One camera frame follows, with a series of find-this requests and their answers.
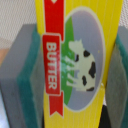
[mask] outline cow illustration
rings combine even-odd
[[[67,63],[73,66],[67,66],[68,71],[78,71],[77,78],[67,74],[67,78],[72,80],[73,83],[67,80],[67,86],[76,88],[77,91],[93,91],[96,79],[96,64],[92,54],[84,49],[82,40],[70,41],[69,48],[75,55],[75,61],[71,60],[68,56],[65,57]]]

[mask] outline red ribbon banner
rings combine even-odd
[[[42,37],[45,67],[45,88],[49,95],[50,115],[63,116],[61,91],[60,45],[64,40],[64,0],[44,0],[45,30]]]
[[[64,0],[44,0],[46,32],[59,33],[64,40]]]

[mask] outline printed label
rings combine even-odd
[[[63,0],[44,0],[44,4],[46,34],[42,41],[49,114],[63,116],[64,104],[79,112],[95,98],[104,70],[104,35],[91,9],[77,8],[64,21]]]

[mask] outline butter package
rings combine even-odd
[[[36,0],[45,128],[98,128],[123,0]]]

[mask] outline green surface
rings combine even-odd
[[[126,73],[126,78],[127,78],[127,83],[128,83],[128,55],[127,55],[127,52],[120,40],[119,35],[117,35],[116,45],[119,48],[120,54],[122,56],[122,63],[125,68],[125,73]],[[127,94],[126,106],[124,109],[125,109],[125,111],[124,111],[124,117],[122,120],[121,128],[128,127],[128,94]]]
[[[27,128],[38,128],[30,77],[36,63],[39,49],[40,36],[37,34],[37,30],[35,29],[32,35],[32,43],[30,45],[25,65],[17,78]]]
[[[66,105],[68,105],[72,93],[72,87],[66,85],[67,73],[70,73],[72,76],[74,76],[74,71],[67,71],[67,63],[65,62],[65,56],[68,56],[72,60],[75,58],[75,53],[73,53],[68,46],[70,41],[74,41],[72,18],[69,18],[66,22],[65,42],[61,45],[61,89],[64,91],[64,103]]]

